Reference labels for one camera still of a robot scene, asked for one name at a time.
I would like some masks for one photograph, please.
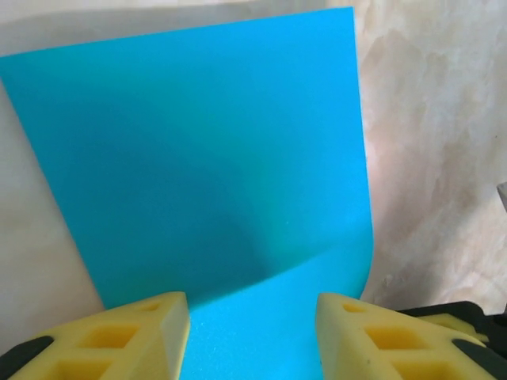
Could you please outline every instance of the square hole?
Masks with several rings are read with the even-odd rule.
[[[138,311],[156,311],[160,307],[160,301],[153,301],[137,306],[135,309]]]
[[[368,336],[381,350],[417,350],[427,348],[412,330],[402,327],[367,327]]]
[[[353,305],[352,303],[345,303],[343,305],[343,308],[345,311],[348,311],[349,313],[364,313],[364,309],[362,307]]]
[[[392,363],[403,380],[465,380],[463,372],[443,362]]]
[[[80,343],[82,348],[124,348],[135,335],[139,326],[100,326],[90,332]]]
[[[97,360],[63,360],[43,380],[99,380],[111,362]]]

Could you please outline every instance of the black plastic part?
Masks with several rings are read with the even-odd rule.
[[[0,380],[10,378],[54,341],[51,336],[40,336],[11,348],[0,356]]]
[[[493,350],[468,340],[454,339],[452,343],[491,376],[497,380],[507,380],[507,360],[495,354]]]
[[[484,344],[504,359],[507,359],[507,315],[505,314],[486,316],[479,305],[469,301],[417,307],[415,309],[400,310],[399,313],[411,317],[451,314],[453,317],[474,326],[477,333],[486,335],[489,341],[484,342]]]

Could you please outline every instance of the blue sheet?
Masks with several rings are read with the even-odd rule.
[[[321,378],[372,258],[352,9],[0,59],[106,307],[182,290],[183,380]]]

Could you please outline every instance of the beige marble surface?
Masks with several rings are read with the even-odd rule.
[[[375,259],[364,299],[507,302],[507,3],[503,0],[0,0],[0,54],[356,7]],[[101,309],[0,89],[0,352]]]

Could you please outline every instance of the yellow foam pad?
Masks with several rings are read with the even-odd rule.
[[[473,325],[471,325],[468,322],[462,321],[461,319],[456,318],[448,313],[425,315],[424,317],[417,318],[422,319],[423,321],[426,322],[433,323],[434,325],[439,325],[447,327],[448,329],[453,329],[456,331],[460,331],[462,333],[466,333],[470,336],[473,336],[476,339],[479,339],[483,343],[487,343],[490,341],[486,335],[476,332]]]
[[[316,329],[325,380],[494,380],[452,343],[478,339],[353,298],[321,294]]]
[[[178,379],[189,326],[180,292],[107,310],[39,334],[55,341],[11,379]]]

